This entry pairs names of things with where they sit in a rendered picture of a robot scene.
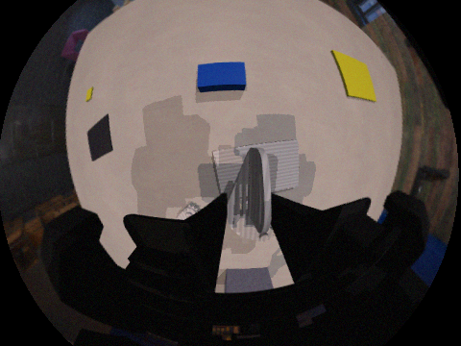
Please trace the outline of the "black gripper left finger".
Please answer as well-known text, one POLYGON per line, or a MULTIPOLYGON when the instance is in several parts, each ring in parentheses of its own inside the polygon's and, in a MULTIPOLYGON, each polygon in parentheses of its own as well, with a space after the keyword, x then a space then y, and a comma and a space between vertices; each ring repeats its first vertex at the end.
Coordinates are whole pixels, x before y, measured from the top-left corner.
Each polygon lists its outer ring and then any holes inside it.
POLYGON ((187 255, 204 282, 215 293, 227 220, 227 192, 187 219, 164 219, 137 214, 123 218, 134 245, 187 255))

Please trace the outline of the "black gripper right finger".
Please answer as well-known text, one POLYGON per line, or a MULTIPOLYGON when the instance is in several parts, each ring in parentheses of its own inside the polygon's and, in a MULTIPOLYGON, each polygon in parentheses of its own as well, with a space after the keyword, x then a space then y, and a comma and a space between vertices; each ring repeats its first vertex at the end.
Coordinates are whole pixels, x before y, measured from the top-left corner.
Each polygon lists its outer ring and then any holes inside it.
POLYGON ((272 193, 270 226, 279 242, 293 284, 312 277, 310 270, 324 253, 341 224, 369 212, 370 197, 326 210, 306 207, 272 193))

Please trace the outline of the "blue rectangular block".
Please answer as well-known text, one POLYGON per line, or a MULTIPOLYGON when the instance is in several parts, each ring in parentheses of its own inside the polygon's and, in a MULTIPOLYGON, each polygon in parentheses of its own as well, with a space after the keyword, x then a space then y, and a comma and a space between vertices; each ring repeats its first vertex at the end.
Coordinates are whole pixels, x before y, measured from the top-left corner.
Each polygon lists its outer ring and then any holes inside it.
POLYGON ((246 70, 244 62, 216 62, 197 65, 197 88, 200 92, 238 89, 245 91, 246 70))

